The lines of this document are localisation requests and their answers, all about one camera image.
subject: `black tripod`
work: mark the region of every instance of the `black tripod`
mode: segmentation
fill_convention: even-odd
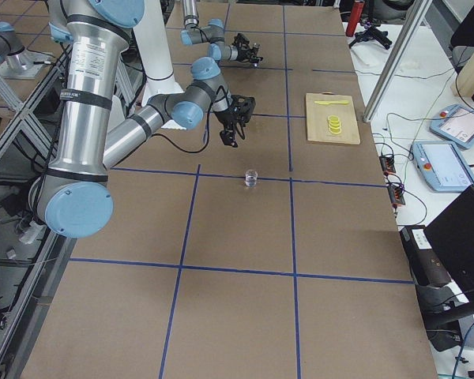
[[[349,48],[351,49],[353,45],[358,42],[367,42],[375,39],[378,41],[386,50],[392,46],[392,41],[390,41],[387,37],[388,32],[380,31],[374,24],[374,0],[369,0],[368,2],[369,13],[367,16],[367,20],[363,27],[365,28],[365,32],[358,32],[355,33],[355,39],[349,44]]]

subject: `computer monitor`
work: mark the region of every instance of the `computer monitor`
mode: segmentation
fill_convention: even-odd
[[[469,302],[423,318],[437,328],[474,314],[474,186],[460,194],[424,230],[428,242]]]

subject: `white desk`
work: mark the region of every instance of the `white desk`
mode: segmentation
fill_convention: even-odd
[[[392,41],[397,40],[401,30],[398,25],[386,25],[380,27],[381,30],[389,32],[389,38]],[[357,52],[363,57],[369,57],[367,62],[374,61],[372,66],[367,66],[356,54],[352,54],[353,63],[356,70],[367,73],[381,73],[389,51],[386,51],[381,45],[372,42],[358,43]],[[397,74],[405,76],[429,77],[437,73],[447,71],[451,66],[449,59],[444,54],[441,46],[436,40],[434,33],[427,27],[421,27],[416,33],[415,38],[410,43],[408,51],[401,62],[401,67]],[[378,76],[358,73],[359,84],[363,94],[363,100],[367,103],[371,93],[378,81]],[[438,77],[430,79],[412,79],[404,77],[395,77],[390,85],[386,98],[381,103],[377,114],[372,120],[373,133],[380,133],[384,136],[374,135],[376,142],[385,142],[393,146],[395,153],[407,152],[397,147],[389,138],[389,130],[386,128],[386,116],[388,113],[397,113],[407,118],[432,118],[436,117],[439,111],[450,104],[461,103],[460,99],[453,95],[451,84],[455,79],[454,70]],[[390,115],[389,124],[393,133],[393,140],[398,144],[409,149],[415,139],[421,141],[440,141],[441,139],[428,130],[429,122],[421,121],[410,122],[396,116]],[[381,151],[381,145],[377,145],[378,151]],[[463,152],[464,158],[469,164],[474,163],[474,147]],[[417,171],[415,164],[409,162],[406,167],[406,158],[404,156],[396,157],[397,174],[405,179],[405,189],[421,198],[428,208],[427,218],[424,224],[429,224],[447,205],[457,197],[455,193],[436,193],[432,191]],[[405,194],[406,206],[399,208],[397,224],[411,224],[419,222],[424,216],[423,206],[412,196]],[[453,286],[454,293],[459,290]],[[438,373],[449,373],[453,371],[455,363],[454,357],[457,356],[458,347],[454,347],[442,353],[432,348],[435,364]],[[467,371],[474,370],[474,349],[466,347],[463,356],[469,360],[467,364],[458,366],[457,375],[467,376]]]

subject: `blue and white device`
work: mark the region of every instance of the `blue and white device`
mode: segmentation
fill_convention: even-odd
[[[474,174],[454,142],[414,142],[412,153],[419,172],[434,191],[463,192],[474,185]]]
[[[454,104],[444,108],[440,116],[430,124],[433,133],[456,142],[461,148],[471,148],[474,145],[473,109]]]

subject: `cutting board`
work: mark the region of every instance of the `cutting board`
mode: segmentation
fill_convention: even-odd
[[[347,100],[349,104],[318,105],[316,100]],[[344,95],[325,95],[321,93],[306,94],[307,140],[309,142],[332,144],[360,144],[358,123],[356,122],[353,98]],[[341,122],[340,134],[329,131],[328,117],[335,115]]]

